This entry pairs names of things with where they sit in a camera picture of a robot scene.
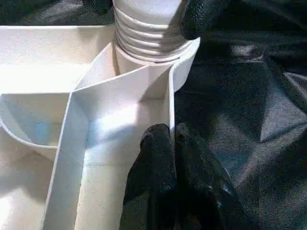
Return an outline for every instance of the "black nitrile glove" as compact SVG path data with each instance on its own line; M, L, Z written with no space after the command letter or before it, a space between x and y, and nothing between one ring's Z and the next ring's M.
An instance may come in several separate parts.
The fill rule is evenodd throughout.
M169 129L148 128L127 178L121 230L173 230L177 197L175 157Z
M183 230L248 230L229 175L197 131L176 127L179 219Z
M210 29L231 0L189 0L181 19L181 33L189 40Z

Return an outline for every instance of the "white plastic surface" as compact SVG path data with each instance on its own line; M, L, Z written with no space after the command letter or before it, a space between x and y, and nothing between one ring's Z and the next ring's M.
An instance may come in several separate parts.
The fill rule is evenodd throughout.
M53 162L0 127L0 229L37 230L44 216Z
M158 123L168 124L173 134L174 87L184 83L198 45L199 40L179 62L164 64L131 58L116 43L100 54L109 56L108 66L114 71L111 77L102 74L93 79L95 73L105 72L104 65L93 65L95 72L85 75L71 94L44 230L119 228L127 174L140 151L142 134ZM114 66L134 61L139 68L134 66L123 74L117 68L115 72Z
M130 17L151 24L178 22L187 0L114 0L114 5Z
M174 91L186 80L199 40L178 59L154 63L121 49L114 31L114 26L9 27L7 35L0 34L6 47L0 54L9 54L0 55L0 71L6 70L0 81L26 70L29 78L37 70L33 79L38 80L44 72L41 85L20 78L24 87L14 87L16 77L11 89L0 92L0 144L10 144L0 145L0 176L11 179L0 180L5 191L0 193L0 229L118 229L127 173L141 136L157 123L168 124L173 133ZM18 42L28 56L15 47ZM65 86L57 86L62 81ZM18 185L6 191L10 184Z
M113 0L117 40L131 56L152 62L172 61L191 41L180 33L186 0Z
M0 124L12 138L53 160L68 96L2 94Z
M0 26L0 94L71 92L110 26Z

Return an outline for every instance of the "white 3d printed part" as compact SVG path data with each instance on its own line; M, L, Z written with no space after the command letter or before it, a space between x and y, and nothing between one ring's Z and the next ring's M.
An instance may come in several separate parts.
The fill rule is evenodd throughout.
M114 25L0 27L0 229L117 230L141 136L173 133L199 42L156 63L123 50Z

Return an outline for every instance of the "black glove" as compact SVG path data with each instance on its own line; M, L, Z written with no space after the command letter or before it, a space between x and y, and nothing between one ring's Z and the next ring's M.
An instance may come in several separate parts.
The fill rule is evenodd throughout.
M176 171L182 229L250 229L227 171L184 123L176 127Z
M186 39L195 39L214 25L231 0L189 0L181 19L181 32Z
M173 230L177 197L175 158L166 125L148 128L129 171L121 230Z

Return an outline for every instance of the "white bottle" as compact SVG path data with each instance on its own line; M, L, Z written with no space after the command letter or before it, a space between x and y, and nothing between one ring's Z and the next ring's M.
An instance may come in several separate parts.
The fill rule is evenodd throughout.
M166 62L189 47L179 19L186 0L113 0L117 41L140 60Z

